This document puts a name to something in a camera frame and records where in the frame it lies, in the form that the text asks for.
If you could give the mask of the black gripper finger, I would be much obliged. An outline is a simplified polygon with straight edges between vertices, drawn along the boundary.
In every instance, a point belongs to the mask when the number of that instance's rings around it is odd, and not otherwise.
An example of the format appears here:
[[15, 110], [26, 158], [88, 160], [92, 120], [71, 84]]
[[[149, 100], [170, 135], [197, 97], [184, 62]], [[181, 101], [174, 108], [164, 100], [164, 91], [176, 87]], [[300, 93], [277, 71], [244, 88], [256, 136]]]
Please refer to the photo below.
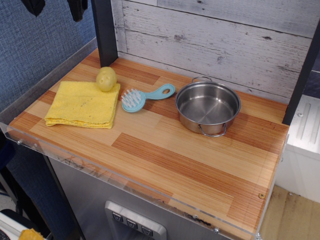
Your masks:
[[45, 0], [21, 0], [26, 9], [34, 16], [39, 16], [44, 9]]
[[83, 19], [84, 12], [88, 9], [88, 0], [68, 0], [71, 15], [75, 22]]

